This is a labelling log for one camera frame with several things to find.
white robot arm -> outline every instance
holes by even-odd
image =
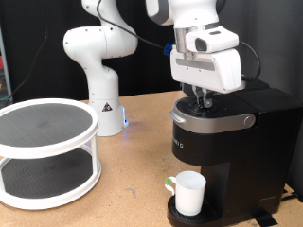
[[[158,25],[174,25],[176,45],[170,52],[175,80],[191,84],[198,103],[211,107],[210,94],[241,89],[241,60],[233,47],[235,33],[219,26],[216,0],[146,0]]]
[[[98,17],[98,0],[82,0],[83,8]],[[121,18],[116,0],[102,0],[100,14],[134,33]],[[101,21],[101,26],[71,29],[63,39],[66,54],[84,70],[89,90],[89,105],[98,113],[98,136],[110,136],[121,132],[128,122],[124,107],[119,104],[117,73],[102,64],[103,59],[121,58],[134,53],[136,37]]]

black coffee maker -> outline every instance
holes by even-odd
[[[206,187],[197,216],[180,214],[170,198],[170,224],[228,226],[277,212],[302,111],[300,101],[268,87],[213,96],[207,111],[194,96],[178,100],[170,112],[172,152],[201,167]]]

cup handle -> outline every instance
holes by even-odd
[[[172,192],[172,196],[174,196],[174,189],[172,186],[169,185],[169,183],[174,182],[177,183],[177,179],[174,177],[167,177],[165,179],[165,187],[167,188],[168,191]]]

wooden table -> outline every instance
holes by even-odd
[[[183,92],[169,92],[122,97],[130,125],[116,136],[98,138],[102,175],[97,185],[82,198],[49,210],[26,211],[2,204],[0,226],[170,227],[167,204],[171,193],[164,180],[183,170],[200,170],[171,152],[169,111],[183,96]],[[274,218],[279,226],[299,227],[302,214],[302,203],[290,200],[281,203]],[[237,226],[258,225],[250,220]]]

white cup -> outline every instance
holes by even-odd
[[[176,183],[176,193],[169,185],[170,182]],[[198,172],[184,171],[174,177],[165,179],[165,187],[176,194],[176,208],[186,216],[195,216],[201,212],[203,198],[205,195],[206,179]]]

